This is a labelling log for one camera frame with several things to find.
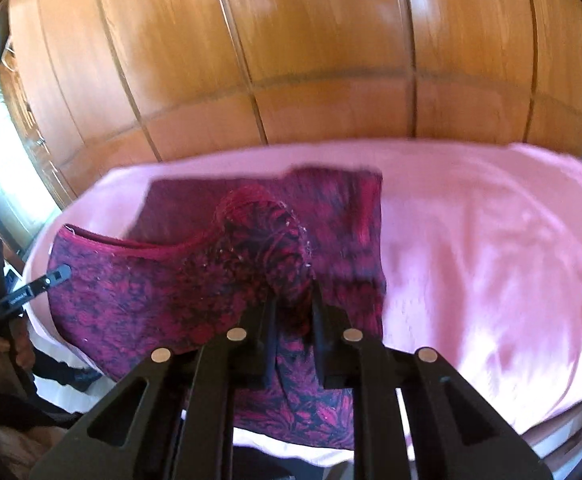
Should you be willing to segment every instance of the person's arm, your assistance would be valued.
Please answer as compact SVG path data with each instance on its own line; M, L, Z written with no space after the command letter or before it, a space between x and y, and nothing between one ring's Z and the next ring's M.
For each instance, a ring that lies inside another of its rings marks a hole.
M14 336L15 350L17 352L16 362L23 370L29 372L36 358L29 339L27 322L23 318L15 319L10 323L10 328ZM14 366L9 358L10 349L10 343L0 337L0 393L26 399L24 389L15 374Z

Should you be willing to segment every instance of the round metal bolt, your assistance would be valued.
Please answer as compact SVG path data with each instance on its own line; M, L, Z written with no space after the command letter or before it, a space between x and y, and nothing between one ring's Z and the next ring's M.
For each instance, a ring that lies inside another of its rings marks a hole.
M247 337L247 331L239 326L232 328L226 333L226 338L229 341L242 341L245 337Z
M418 357L425 363L434 363L437 361L437 352L433 348L421 348L418 350Z
M362 341L362 331L357 328L348 328L342 332L342 337L344 341L357 343L358 341Z
M168 348L156 348L151 352L151 361L154 363L165 363L171 359L171 350Z

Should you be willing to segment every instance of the wood panel wall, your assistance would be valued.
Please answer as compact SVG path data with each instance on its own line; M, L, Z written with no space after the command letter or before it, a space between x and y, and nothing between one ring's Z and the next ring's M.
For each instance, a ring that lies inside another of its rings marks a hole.
M116 166L347 137L582 155L579 0L10 0L76 194Z

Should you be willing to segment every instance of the folded cloth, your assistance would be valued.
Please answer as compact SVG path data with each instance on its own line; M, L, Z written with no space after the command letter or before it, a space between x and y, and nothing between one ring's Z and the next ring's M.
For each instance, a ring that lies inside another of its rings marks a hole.
M157 182L129 233L135 239L58 232L49 267L68 264L72 278L49 292L54 323L119 379L158 346L199 348L273 290L273 381L236 392L234 424L292 444L352 449L351 392L317 383L311 280L354 326L382 335L380 190L377 174L319 168L270 180Z

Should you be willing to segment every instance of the silver rivet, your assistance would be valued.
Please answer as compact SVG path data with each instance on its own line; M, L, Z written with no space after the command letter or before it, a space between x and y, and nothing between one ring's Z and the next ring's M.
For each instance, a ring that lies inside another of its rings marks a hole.
M247 337L247 331L239 326L232 328L226 333L226 338L229 341L242 341L245 337Z
M358 341L362 341L362 331L357 328L348 328L342 332L342 337L344 341L357 343Z
M418 357L425 363L434 363L437 361L437 352L433 348L421 348L418 350Z
M168 348L156 348L151 352L151 361L154 363L165 363L171 359L171 350Z

